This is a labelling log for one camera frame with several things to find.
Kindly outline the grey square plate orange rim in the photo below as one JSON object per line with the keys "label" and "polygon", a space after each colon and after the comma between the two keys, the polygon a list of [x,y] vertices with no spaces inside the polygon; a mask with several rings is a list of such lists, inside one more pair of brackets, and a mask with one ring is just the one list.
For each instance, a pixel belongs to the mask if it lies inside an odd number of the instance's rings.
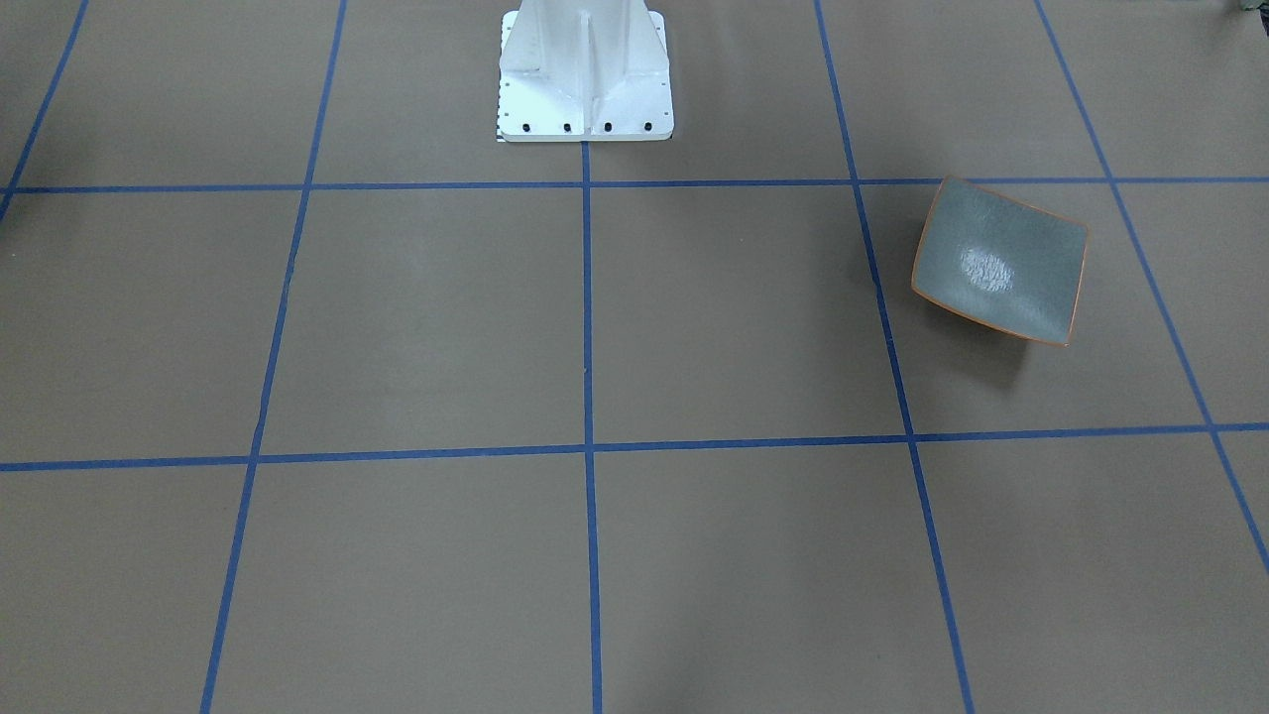
{"label": "grey square plate orange rim", "polygon": [[945,176],[926,212],[910,287],[987,328],[1067,347],[1089,241],[1082,222]]}

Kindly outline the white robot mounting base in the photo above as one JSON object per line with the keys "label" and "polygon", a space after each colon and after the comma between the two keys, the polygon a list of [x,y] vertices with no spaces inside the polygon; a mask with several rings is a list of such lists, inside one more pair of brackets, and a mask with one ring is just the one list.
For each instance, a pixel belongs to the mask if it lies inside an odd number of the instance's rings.
{"label": "white robot mounting base", "polygon": [[522,1],[500,27],[496,140],[671,140],[666,23],[646,3]]}

